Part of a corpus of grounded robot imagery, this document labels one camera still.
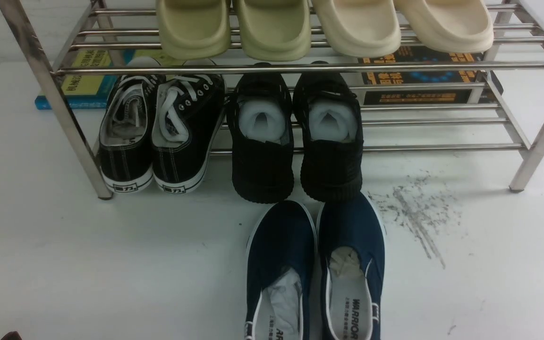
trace white floor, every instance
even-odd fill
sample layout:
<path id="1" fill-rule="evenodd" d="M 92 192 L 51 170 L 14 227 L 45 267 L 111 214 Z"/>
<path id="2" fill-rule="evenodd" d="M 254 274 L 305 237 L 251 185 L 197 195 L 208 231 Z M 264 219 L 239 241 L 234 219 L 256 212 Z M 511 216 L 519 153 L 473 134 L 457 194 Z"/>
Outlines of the white floor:
<path id="1" fill-rule="evenodd" d="M 499 79 L 533 139 L 544 71 Z M 151 187 L 102 202 L 52 112 L 34 109 L 38 92 L 26 64 L 0 66 L 0 337 L 242 338 L 244 250 L 265 207 L 233 191 L 230 160 L 214 159 L 189 196 Z M 77 112 L 91 142 L 101 116 Z M 502 127 L 384 128 L 367 140 L 508 141 Z M 520 162 L 515 152 L 365 156 L 363 191 L 388 232 L 383 338 L 544 340 L 544 162 L 511 194 Z M 299 166 L 296 157 L 296 175 Z M 319 207 L 299 185 L 291 197 Z M 313 292 L 312 339 L 318 299 Z"/>

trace book spine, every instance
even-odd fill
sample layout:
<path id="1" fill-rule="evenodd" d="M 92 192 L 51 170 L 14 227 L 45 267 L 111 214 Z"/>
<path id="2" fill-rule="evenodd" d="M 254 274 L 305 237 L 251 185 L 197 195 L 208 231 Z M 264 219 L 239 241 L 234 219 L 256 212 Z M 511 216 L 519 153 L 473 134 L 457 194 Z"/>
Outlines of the book spine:
<path id="1" fill-rule="evenodd" d="M 93 109 L 102 109 L 106 108 L 106 99 L 73 99 L 67 98 L 69 106 L 73 110 L 93 110 Z M 35 99 L 35 107 L 37 110 L 51 110 L 50 103 L 43 96 L 37 97 Z"/>

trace book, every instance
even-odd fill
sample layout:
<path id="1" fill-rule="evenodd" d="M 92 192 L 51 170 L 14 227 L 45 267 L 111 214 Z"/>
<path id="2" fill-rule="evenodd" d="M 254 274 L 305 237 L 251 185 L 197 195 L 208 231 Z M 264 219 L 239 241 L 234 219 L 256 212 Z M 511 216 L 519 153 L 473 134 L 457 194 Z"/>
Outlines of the book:
<path id="1" fill-rule="evenodd" d="M 171 58 L 161 50 L 126 50 L 123 58 L 128 63 L 133 58 L 149 56 L 157 60 L 162 66 L 177 66 L 183 61 Z M 72 67 L 106 67 L 111 65 L 107 50 L 81 50 Z M 115 84 L 117 76 L 66 76 L 62 81 L 62 92 L 67 98 L 71 109 L 99 109 L 106 108 L 108 95 Z M 38 110 L 51 110 L 50 103 L 43 93 L 35 99 Z"/>
<path id="2" fill-rule="evenodd" d="M 483 60 L 483 53 L 446 53 L 431 50 L 425 46 L 400 47 L 393 54 L 381 58 L 360 58 L 360 64 L 393 64 L 396 62 L 474 62 Z M 462 83 L 476 81 L 477 71 L 421 71 L 421 72 L 368 72 L 362 73 L 365 85 L 399 85 L 421 83 Z M 503 92 L 499 80 L 492 73 L 492 80 Z M 421 104 L 421 103 L 467 103 L 471 90 L 404 90 L 367 91 L 364 105 L 377 104 Z M 480 103 L 494 101 L 489 89 L 484 89 Z"/>

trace navy canvas shoe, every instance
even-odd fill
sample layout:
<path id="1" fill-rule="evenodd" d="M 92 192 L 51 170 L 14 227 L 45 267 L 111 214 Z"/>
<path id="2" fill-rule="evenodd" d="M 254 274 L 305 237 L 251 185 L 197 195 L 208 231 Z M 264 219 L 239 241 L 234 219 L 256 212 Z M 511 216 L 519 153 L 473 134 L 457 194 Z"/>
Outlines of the navy canvas shoe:
<path id="1" fill-rule="evenodd" d="M 360 194 L 325 203 L 317 228 L 323 340 L 379 340 L 385 268 L 381 216 Z"/>
<path id="2" fill-rule="evenodd" d="M 314 223 L 294 201 L 276 203 L 247 244 L 245 340 L 308 340 Z"/>

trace floor stain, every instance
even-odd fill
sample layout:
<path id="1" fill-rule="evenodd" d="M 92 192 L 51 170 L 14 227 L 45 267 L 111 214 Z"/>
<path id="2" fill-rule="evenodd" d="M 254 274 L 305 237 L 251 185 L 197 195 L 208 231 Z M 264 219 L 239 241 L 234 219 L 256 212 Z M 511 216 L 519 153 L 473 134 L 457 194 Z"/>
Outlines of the floor stain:
<path id="1" fill-rule="evenodd" d="M 454 231 L 452 227 L 460 226 L 462 212 L 448 185 L 422 171 L 422 176 L 410 176 L 405 185 L 393 187 L 391 195 L 367 193 L 384 213 L 386 224 L 406 228 L 419 242 L 427 258 L 437 259 L 446 269 L 434 237 L 450 235 Z"/>

